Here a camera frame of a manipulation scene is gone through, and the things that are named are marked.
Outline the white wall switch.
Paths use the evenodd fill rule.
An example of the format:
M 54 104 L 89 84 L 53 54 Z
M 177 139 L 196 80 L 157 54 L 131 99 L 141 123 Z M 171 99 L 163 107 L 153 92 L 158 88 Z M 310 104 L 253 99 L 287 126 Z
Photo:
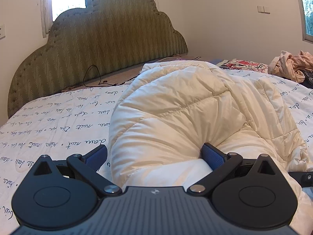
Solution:
M 257 11 L 259 13 L 265 13 L 265 14 L 270 14 L 270 8 L 268 6 L 257 6 Z

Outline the red floral fabric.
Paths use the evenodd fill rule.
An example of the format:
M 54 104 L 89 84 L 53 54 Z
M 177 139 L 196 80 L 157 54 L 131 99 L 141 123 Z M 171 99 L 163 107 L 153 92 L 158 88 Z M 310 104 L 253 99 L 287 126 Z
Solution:
M 266 64 L 238 59 L 226 61 L 220 65 L 220 68 L 224 70 L 247 70 L 268 73 L 268 65 Z

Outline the cream puffer jacket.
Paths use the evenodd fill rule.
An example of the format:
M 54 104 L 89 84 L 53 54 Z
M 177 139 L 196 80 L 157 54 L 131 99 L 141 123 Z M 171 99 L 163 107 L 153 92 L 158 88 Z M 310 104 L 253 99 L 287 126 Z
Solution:
M 266 79 L 232 76 L 204 61 L 144 65 L 112 112 L 112 180 L 189 187 L 211 173 L 205 143 L 255 159 L 268 154 L 287 175 L 312 169 L 289 108 Z

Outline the white double wall socket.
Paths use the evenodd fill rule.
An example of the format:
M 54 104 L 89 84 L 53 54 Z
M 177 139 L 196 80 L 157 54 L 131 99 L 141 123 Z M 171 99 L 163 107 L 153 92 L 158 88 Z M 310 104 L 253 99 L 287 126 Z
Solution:
M 0 25 L 0 39 L 3 39 L 6 36 L 5 34 L 5 25 Z

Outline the peach clothes pile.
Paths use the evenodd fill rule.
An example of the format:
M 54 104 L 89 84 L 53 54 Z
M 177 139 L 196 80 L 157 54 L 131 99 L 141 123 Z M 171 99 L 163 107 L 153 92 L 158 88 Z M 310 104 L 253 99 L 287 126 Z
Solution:
M 297 83 L 305 81 L 303 71 L 312 73 L 312 54 L 300 51 L 298 55 L 281 51 L 268 65 L 268 74 L 286 78 Z

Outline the white bedsheet with script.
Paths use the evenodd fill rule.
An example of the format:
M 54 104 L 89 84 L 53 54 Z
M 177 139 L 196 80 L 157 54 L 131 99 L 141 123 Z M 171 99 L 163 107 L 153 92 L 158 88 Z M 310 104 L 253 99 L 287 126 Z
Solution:
M 312 90 L 277 76 L 247 70 L 224 70 L 247 80 L 272 83 L 289 108 L 312 161 Z M 39 98 L 24 105 L 1 127 L 1 234 L 18 227 L 11 199 L 36 159 L 48 154 L 65 159 L 109 144 L 112 112 L 130 85 L 89 88 Z M 111 157 L 99 173 L 112 180 Z

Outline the side window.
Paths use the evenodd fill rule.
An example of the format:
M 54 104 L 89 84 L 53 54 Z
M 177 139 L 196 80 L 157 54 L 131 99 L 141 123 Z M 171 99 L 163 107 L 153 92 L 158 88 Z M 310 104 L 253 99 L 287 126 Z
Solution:
M 312 43 L 312 0 L 299 0 L 299 4 L 303 39 Z

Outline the green upholstered headboard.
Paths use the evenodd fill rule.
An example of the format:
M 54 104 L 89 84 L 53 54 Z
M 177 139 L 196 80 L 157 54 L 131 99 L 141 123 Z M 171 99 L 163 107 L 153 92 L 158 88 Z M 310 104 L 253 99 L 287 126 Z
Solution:
M 17 68 L 7 113 L 84 81 L 188 52 L 154 0 L 106 0 L 96 11 L 71 9 L 52 24 L 45 45 Z

